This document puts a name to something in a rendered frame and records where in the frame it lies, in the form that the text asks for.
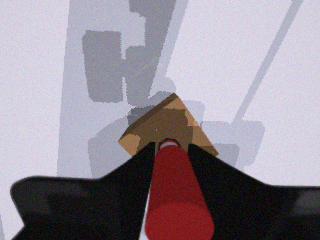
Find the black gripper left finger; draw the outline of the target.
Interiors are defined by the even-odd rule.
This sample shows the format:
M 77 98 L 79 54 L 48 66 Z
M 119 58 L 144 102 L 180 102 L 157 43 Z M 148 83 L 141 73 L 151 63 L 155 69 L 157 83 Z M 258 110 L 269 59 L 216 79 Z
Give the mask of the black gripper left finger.
M 155 159 L 150 142 L 101 178 L 29 176 L 11 185 L 10 196 L 24 223 L 100 224 L 110 240 L 139 240 Z

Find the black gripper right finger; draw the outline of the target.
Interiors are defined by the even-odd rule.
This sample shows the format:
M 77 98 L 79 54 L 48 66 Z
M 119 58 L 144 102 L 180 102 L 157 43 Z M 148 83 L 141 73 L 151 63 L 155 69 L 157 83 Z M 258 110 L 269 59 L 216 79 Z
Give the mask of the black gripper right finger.
M 275 240 L 289 217 L 320 216 L 320 186 L 261 182 L 195 144 L 187 154 L 214 223 L 213 240 Z

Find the dark red marker cap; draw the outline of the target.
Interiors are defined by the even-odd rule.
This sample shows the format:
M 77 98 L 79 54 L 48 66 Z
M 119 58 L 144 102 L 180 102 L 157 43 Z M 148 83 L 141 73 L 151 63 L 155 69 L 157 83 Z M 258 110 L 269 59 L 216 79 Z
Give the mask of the dark red marker cap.
M 155 156 L 144 232 L 148 240 L 211 240 L 214 223 L 187 152 L 176 145 Z

